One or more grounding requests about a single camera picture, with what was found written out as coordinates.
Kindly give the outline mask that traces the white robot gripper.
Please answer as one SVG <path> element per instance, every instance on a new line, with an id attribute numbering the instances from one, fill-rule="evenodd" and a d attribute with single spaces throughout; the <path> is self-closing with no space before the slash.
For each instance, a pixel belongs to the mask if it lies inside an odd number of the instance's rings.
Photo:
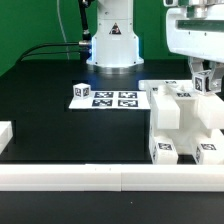
<path id="1" fill-rule="evenodd" d="M 163 0 L 166 40 L 171 52 L 189 56 L 192 79 L 200 78 L 202 60 L 210 63 L 209 89 L 219 93 L 224 77 L 224 0 Z"/>

